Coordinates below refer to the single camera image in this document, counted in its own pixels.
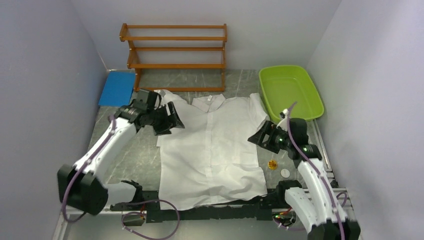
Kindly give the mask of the white shirt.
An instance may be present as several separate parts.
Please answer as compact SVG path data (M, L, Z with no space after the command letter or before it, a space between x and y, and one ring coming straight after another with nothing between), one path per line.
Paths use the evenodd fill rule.
M160 94L184 124L157 140L162 210L248 201L267 193L257 146L249 142L269 119L258 93L209 95L191 103L168 90Z

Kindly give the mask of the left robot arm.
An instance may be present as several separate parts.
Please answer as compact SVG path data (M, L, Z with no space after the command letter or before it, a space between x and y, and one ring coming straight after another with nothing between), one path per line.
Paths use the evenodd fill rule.
M173 128L185 128L172 101L124 105L109 117L109 126L92 148L73 165L64 164L57 172L61 212L67 207L83 214L98 215L107 205L137 210L144 204L143 187L133 180L106 185L104 175L118 153L138 131L152 126L156 136L169 135Z

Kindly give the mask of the yellow brooch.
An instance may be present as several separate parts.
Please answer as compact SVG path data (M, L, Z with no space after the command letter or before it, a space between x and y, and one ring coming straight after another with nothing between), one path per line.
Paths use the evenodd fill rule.
M270 170L276 170L278 168L278 163L275 160L272 159L267 163L267 167Z

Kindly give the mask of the white round brooch backing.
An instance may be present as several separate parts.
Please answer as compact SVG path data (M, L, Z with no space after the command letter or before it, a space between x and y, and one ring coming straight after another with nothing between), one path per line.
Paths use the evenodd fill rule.
M283 168L283 169L280 171L280 175L281 175L283 178L289 178L289 177L291 176L291 173L290 173L290 171L289 171L288 169Z

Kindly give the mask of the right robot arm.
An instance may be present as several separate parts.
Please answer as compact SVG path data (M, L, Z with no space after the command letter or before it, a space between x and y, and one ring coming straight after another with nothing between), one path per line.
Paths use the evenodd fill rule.
M206 205L250 201L266 197L263 170L256 148L272 153L285 151L296 161L307 190L297 180L282 180L271 198L290 207L310 240L357 240L359 223L347 215L327 177L321 153L309 144L307 125L301 118L285 118L279 124L264 121L234 146L230 135L218 132L223 145L201 147L193 129L177 129L161 136L161 177L158 196L185 211Z

